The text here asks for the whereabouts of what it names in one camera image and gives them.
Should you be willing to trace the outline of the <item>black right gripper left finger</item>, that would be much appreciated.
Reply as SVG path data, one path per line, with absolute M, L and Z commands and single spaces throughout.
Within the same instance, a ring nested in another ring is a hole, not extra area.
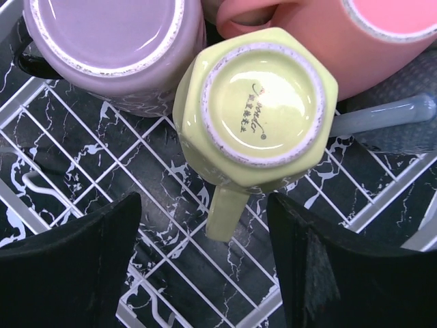
M 2 327 L 115 327 L 141 220 L 130 193 L 1 248 Z

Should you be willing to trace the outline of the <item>yellow-green ceramic mug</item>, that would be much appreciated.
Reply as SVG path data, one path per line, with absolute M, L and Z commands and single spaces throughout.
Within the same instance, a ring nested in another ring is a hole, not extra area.
M 229 241 L 251 195 L 320 162 L 337 95 L 332 74 L 278 27 L 196 56 L 178 85 L 173 122 L 187 163 L 215 187 L 208 238 Z

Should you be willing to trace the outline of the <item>purple ceramic mug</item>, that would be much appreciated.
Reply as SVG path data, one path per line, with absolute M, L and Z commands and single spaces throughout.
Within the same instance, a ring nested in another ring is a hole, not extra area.
M 176 89 L 206 46 L 194 0 L 25 1 L 10 32 L 14 63 L 64 79 L 117 109 L 169 115 Z

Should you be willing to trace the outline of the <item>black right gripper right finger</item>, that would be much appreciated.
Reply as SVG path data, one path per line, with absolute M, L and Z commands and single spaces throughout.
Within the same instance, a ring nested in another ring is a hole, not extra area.
M 435 327 L 436 252 L 376 242 L 282 193 L 266 207 L 288 327 Z

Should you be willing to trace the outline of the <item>pink mug white inside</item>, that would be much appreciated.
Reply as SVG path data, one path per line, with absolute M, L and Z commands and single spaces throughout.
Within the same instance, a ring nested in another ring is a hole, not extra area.
M 343 100 L 395 74 L 436 40 L 436 2 L 224 1 L 216 27 L 224 38 L 286 30 L 334 76 Z

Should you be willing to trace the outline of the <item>small white cup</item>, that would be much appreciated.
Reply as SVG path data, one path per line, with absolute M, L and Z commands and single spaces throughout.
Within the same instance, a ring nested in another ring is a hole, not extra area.
M 426 50 L 391 77 L 347 100 L 331 137 L 351 135 L 375 153 L 436 150 L 436 49 Z

